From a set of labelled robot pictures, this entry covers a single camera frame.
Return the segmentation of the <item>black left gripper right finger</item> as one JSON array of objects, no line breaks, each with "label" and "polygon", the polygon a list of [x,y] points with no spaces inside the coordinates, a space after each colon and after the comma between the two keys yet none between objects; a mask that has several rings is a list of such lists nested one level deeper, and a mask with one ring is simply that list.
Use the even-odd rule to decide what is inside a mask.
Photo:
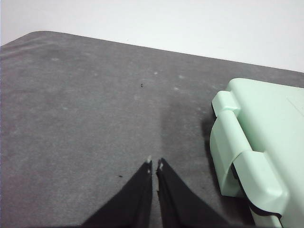
[{"label": "black left gripper right finger", "polygon": [[201,200],[161,158],[156,171],[164,228],[225,228],[229,223]]}]

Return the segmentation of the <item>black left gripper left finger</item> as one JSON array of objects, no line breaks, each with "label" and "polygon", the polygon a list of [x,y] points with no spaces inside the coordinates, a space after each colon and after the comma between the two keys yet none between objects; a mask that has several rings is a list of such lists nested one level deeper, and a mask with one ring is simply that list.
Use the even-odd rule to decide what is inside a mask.
[{"label": "black left gripper left finger", "polygon": [[152,161],[148,159],[122,189],[89,217],[82,228],[147,228],[152,207]]}]

